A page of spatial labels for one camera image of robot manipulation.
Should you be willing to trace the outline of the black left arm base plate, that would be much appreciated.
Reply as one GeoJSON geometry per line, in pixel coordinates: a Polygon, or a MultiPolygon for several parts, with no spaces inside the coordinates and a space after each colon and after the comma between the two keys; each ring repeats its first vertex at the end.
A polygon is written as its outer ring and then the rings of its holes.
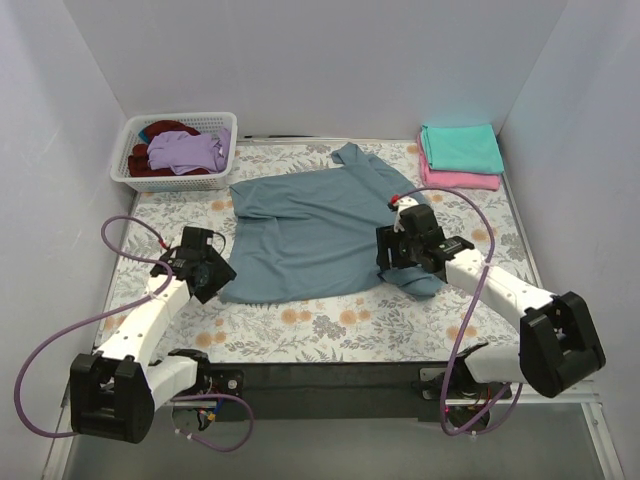
{"type": "Polygon", "coordinates": [[[225,394],[241,398],[244,380],[245,376],[242,370],[206,365],[198,369],[196,393],[225,394]]]}

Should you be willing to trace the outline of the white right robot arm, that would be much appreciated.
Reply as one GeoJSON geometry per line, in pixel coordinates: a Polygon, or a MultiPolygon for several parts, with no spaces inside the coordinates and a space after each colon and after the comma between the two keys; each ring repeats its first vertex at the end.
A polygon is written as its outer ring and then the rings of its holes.
{"type": "Polygon", "coordinates": [[[518,332],[512,347],[489,344],[458,354],[455,373],[467,382],[524,383],[554,398],[606,364],[585,300],[554,294],[491,266],[472,243],[445,236],[430,206],[395,196],[392,225],[376,231],[382,271],[421,267],[507,320],[518,332]]]}

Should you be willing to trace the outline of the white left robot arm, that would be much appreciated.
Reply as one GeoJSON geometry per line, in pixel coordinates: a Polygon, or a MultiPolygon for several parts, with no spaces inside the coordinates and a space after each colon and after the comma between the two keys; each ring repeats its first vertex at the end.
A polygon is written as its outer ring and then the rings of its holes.
{"type": "Polygon", "coordinates": [[[205,353],[186,349],[152,364],[152,355],[174,317],[191,299],[205,304],[236,277],[214,246],[217,233],[186,226],[150,273],[151,298],[135,307],[92,354],[70,367],[71,427],[77,434],[137,444],[155,411],[181,394],[210,391],[205,353]]]}

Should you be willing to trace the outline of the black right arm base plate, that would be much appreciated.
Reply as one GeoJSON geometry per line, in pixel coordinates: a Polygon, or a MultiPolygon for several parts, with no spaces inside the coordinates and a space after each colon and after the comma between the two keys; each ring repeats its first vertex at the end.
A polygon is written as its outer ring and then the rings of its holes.
{"type": "MultiPolygon", "coordinates": [[[[421,368],[411,388],[426,400],[437,400],[444,386],[445,373],[445,367],[421,368]]],[[[447,399],[490,400],[503,386],[500,382],[478,383],[465,366],[454,366],[447,387],[447,399]]]]}

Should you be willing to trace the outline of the blue-grey t-shirt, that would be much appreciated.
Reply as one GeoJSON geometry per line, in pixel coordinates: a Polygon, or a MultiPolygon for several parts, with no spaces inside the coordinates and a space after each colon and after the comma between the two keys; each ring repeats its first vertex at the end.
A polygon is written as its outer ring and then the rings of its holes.
{"type": "Polygon", "coordinates": [[[383,272],[376,230],[394,222],[387,203],[413,189],[402,173],[347,143],[334,167],[267,176],[230,188],[236,231],[229,263],[236,278],[224,302],[275,304],[359,293],[383,282],[430,298],[441,281],[419,267],[383,272]]]}

